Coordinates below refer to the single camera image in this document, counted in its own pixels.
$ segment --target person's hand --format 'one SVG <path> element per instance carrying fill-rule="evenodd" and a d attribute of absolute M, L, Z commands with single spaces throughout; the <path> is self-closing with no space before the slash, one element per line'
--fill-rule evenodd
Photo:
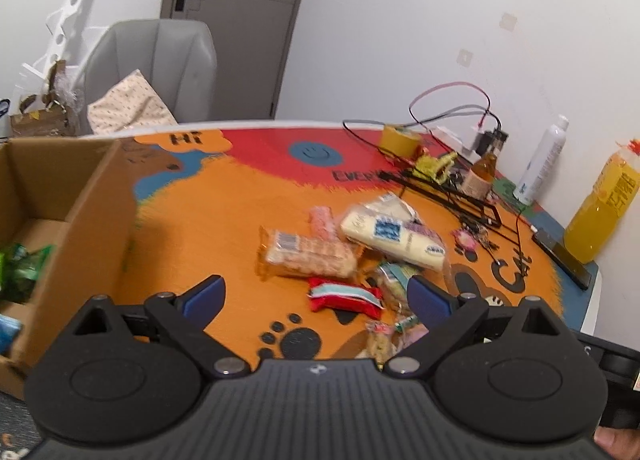
<path fill-rule="evenodd" d="M 638 429 L 598 427 L 593 439 L 615 460 L 640 459 L 640 430 Z"/>

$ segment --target glass bottle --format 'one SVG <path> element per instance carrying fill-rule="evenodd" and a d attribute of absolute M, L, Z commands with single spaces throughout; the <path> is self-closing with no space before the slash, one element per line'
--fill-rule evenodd
<path fill-rule="evenodd" d="M 494 131 L 489 148 L 486 150 L 486 153 L 484 153 L 484 156 L 469 169 L 465 181 L 462 182 L 460 187 L 460 192 L 477 200 L 484 201 L 494 183 L 495 166 L 507 137 L 508 135 L 504 131 L 500 131 L 499 129 Z"/>

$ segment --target yellow toy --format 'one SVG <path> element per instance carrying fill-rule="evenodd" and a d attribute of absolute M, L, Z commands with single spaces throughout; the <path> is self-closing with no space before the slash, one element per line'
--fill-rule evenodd
<path fill-rule="evenodd" d="M 413 174 L 417 178 L 427 178 L 442 185 L 449 178 L 449 172 L 458 157 L 458 153 L 452 151 L 440 158 L 430 155 L 422 155 L 415 161 Z"/>

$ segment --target blue smiley face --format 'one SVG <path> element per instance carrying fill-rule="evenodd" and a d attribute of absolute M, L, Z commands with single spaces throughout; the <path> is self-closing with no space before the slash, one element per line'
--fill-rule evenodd
<path fill-rule="evenodd" d="M 289 146 L 289 154 L 296 160 L 316 167 L 335 167 L 342 163 L 342 155 L 333 147 L 318 142 L 296 142 Z"/>

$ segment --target black device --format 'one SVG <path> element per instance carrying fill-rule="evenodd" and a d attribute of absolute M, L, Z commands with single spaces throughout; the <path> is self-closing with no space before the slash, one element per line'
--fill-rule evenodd
<path fill-rule="evenodd" d="M 263 360 L 254 372 L 203 331 L 224 299 L 212 276 L 143 305 L 85 303 L 26 381 L 44 437 L 28 458 L 609 458 L 591 436 L 608 424 L 616 381 L 539 297 L 490 307 L 415 276 L 408 300 L 430 333 L 382 371 L 371 360 Z"/>
<path fill-rule="evenodd" d="M 591 285 L 591 273 L 584 265 L 575 259 L 565 247 L 549 236 L 545 231 L 537 231 L 531 237 L 554 262 L 582 290 L 588 290 Z"/>
<path fill-rule="evenodd" d="M 609 395 L 603 425 L 617 429 L 640 427 L 640 352 L 592 335 L 576 332 L 584 351 L 607 379 Z"/>

